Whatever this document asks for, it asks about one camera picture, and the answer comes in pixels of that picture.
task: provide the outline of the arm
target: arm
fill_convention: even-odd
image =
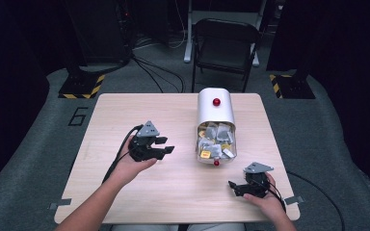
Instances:
[[[270,175],[269,173],[266,173],[266,175],[269,178],[270,183],[272,185],[276,185],[275,179],[273,179],[272,175]],[[273,194],[268,193],[265,197],[259,198],[254,195],[245,193],[243,197],[245,197],[250,203],[258,206],[262,213],[266,215],[269,220],[275,225],[276,230],[297,230],[290,218],[286,215],[286,213],[284,213],[280,202]]]
[[[129,139],[121,150],[121,156],[128,152]],[[98,230],[119,191],[131,182],[142,170],[153,166],[156,159],[135,162],[130,155],[123,156],[110,177],[56,230]]]

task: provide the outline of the person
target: person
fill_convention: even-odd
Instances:
[[[130,137],[124,144],[121,153],[128,153]],[[56,228],[62,230],[99,230],[102,221],[107,215],[114,199],[119,191],[143,170],[152,167],[156,159],[149,159],[142,162],[135,162],[130,155],[123,155],[110,177],[76,210],[65,218]],[[266,173],[271,185],[275,185],[272,175]],[[278,199],[271,193],[263,198],[245,193],[243,196],[248,202],[260,208],[262,213],[275,225],[276,230],[295,231],[296,227],[290,218],[285,214]],[[113,230],[177,230],[178,225],[116,225]],[[243,223],[214,223],[214,224],[191,224],[188,231],[219,231],[219,230],[245,230]]]

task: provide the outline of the chair backrest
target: chair backrest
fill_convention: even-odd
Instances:
[[[204,18],[198,21],[195,34],[197,37],[232,39],[248,43],[257,43],[260,39],[257,29],[249,23],[215,18]]]

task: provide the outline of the stand base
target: stand base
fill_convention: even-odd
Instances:
[[[85,72],[77,81],[68,75],[62,88],[59,90],[59,98],[94,98],[104,80],[104,75],[94,75]]]
[[[299,88],[293,88],[291,77],[291,75],[270,75],[277,98],[315,99],[306,81],[303,81]]]

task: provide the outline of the pile of packets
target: pile of packets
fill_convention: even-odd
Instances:
[[[236,157],[236,143],[232,124],[205,122],[198,127],[198,159],[228,160]]]

